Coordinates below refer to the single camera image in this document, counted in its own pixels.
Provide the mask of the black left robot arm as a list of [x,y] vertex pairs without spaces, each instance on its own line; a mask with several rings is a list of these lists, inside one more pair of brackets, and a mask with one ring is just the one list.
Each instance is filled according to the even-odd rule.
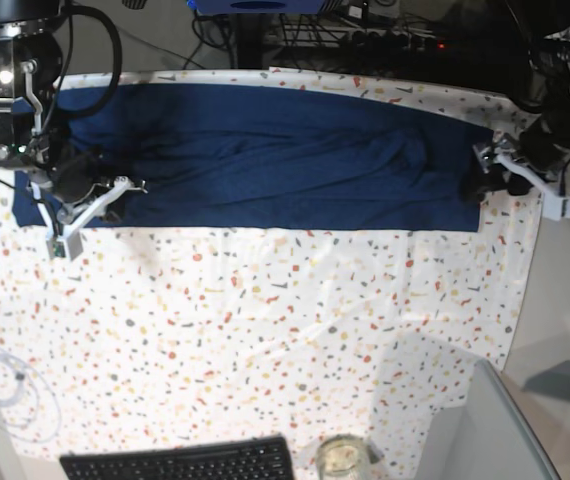
[[523,196],[533,187],[497,162],[504,150],[545,183],[567,192],[570,167],[570,1],[465,1],[461,24],[470,49],[501,75],[503,94],[534,121],[516,135],[503,134],[481,148],[461,185],[461,195],[481,201],[490,192]]

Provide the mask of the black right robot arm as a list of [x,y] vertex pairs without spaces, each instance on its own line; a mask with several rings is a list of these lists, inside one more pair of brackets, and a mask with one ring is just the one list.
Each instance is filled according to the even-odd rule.
[[[98,21],[112,47],[107,89],[92,105],[78,110],[59,106],[71,49],[54,37],[77,16]],[[118,29],[101,10],[71,1],[0,1],[0,168],[28,176],[33,193],[45,191],[58,210],[40,201],[54,226],[104,215],[116,191],[115,178],[102,174],[96,149],[81,151],[70,140],[69,123],[98,113],[116,93],[123,51]]]

